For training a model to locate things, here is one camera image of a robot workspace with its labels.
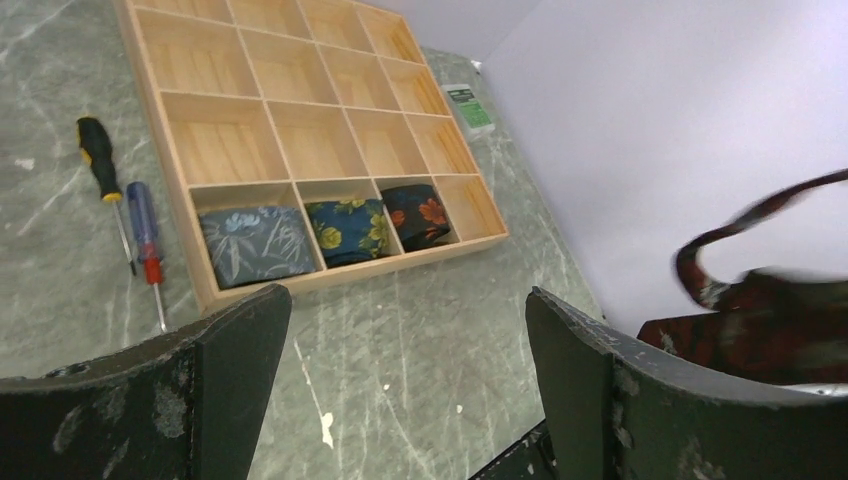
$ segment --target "screwdriver shaft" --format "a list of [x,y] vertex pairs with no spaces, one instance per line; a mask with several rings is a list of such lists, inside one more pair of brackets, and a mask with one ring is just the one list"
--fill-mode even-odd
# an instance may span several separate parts
[[162,308],[162,295],[159,293],[159,284],[153,284],[153,295],[156,297],[156,312],[159,314],[159,329],[162,333],[168,333],[168,326],[165,325],[165,309]]
[[135,261],[133,261],[132,258],[130,242],[127,240],[127,231],[124,229],[124,221],[121,220],[121,209],[118,207],[118,202],[112,202],[112,211],[115,213],[115,221],[118,222],[118,231],[121,233],[121,243],[124,244],[124,253],[127,255],[127,262],[130,264],[130,270],[132,270],[133,276],[135,276]]

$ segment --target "yellow and black screwdriver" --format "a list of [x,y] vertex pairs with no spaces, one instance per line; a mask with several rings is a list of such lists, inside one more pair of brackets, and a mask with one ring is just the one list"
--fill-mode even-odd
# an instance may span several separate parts
[[124,253],[130,265],[133,275],[136,275],[135,262],[133,262],[130,244],[127,240],[127,232],[124,222],[121,220],[121,209],[119,205],[124,198],[121,187],[118,186],[115,164],[112,163],[112,141],[106,128],[94,117],[82,117],[77,120],[77,136],[79,138],[82,159],[91,167],[91,173],[97,179],[100,186],[100,199],[112,204],[115,220],[118,221],[118,231],[121,233],[121,242],[124,244]]

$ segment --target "compartment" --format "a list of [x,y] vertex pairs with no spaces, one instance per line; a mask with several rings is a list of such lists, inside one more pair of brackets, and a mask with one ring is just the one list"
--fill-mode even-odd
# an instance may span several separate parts
[[338,103],[315,45],[253,31],[242,37],[265,98]]
[[[377,248],[378,252],[375,253],[379,257],[403,253],[397,233],[391,226],[388,212],[382,205],[380,195],[371,180],[302,181],[297,182],[297,189],[310,218],[319,247],[327,248],[328,252],[332,252],[335,248],[348,251],[360,248],[370,251],[371,248]],[[379,210],[370,211],[368,205],[362,203],[363,200],[375,201],[374,203],[378,205],[376,208]],[[327,204],[326,202],[344,203]],[[356,220],[348,220],[351,216],[355,216]],[[384,232],[385,237],[379,235],[380,232]],[[325,257],[325,262],[328,268],[344,266],[336,265],[336,260],[329,255]]]
[[227,0],[135,0],[136,6],[219,22],[232,22]]
[[406,118],[431,173],[477,173],[468,145],[452,117]]
[[301,0],[315,40],[338,47],[372,52],[356,9],[346,0]]
[[436,189],[463,242],[506,233],[492,198],[477,175],[435,177]]
[[374,55],[322,47],[336,91],[345,105],[398,110],[389,81]]
[[290,183],[194,187],[190,195],[219,290],[325,268]]
[[365,5],[359,6],[359,16],[378,55],[424,63],[403,17]]
[[341,108],[273,102],[269,107],[295,178],[368,175]]
[[310,38],[297,0],[230,0],[230,7],[240,26]]
[[236,29],[138,11],[159,88],[257,96]]
[[427,165],[402,114],[374,110],[347,113],[371,175],[427,173]]
[[261,101],[184,93],[162,100],[189,185],[289,178]]
[[[445,200],[441,198],[441,192],[432,177],[429,175],[403,176],[377,178],[374,181],[384,199],[392,227],[401,244],[405,245],[405,251],[419,251],[459,242],[453,216],[448,211]],[[389,189],[414,185],[430,186],[434,190],[435,198],[421,195],[419,192],[404,192],[403,195],[397,195],[389,191]],[[440,233],[438,230],[445,226],[450,228],[450,232]],[[424,248],[415,247],[424,239],[432,244]]]
[[381,62],[403,111],[450,115],[442,92],[426,66],[391,59]]

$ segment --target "blue screwdriver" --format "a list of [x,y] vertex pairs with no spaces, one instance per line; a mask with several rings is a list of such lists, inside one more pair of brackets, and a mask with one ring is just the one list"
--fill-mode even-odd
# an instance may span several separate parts
[[162,308],[162,295],[159,293],[159,284],[164,280],[162,254],[157,242],[159,227],[156,224],[150,189],[143,182],[130,183],[127,185],[127,203],[130,207],[133,236],[138,244],[138,263],[144,266],[147,284],[153,286],[156,311],[159,314],[159,328],[162,333],[166,333],[168,328],[165,325],[165,310]]

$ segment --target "black metal part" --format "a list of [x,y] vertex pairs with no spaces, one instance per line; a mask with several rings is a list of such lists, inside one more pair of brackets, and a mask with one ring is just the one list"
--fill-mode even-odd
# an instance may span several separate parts
[[544,420],[469,480],[559,480]]
[[848,398],[686,362],[534,287],[526,321],[562,478],[836,479]]
[[290,315],[272,285],[115,354],[0,379],[0,478],[246,478]]

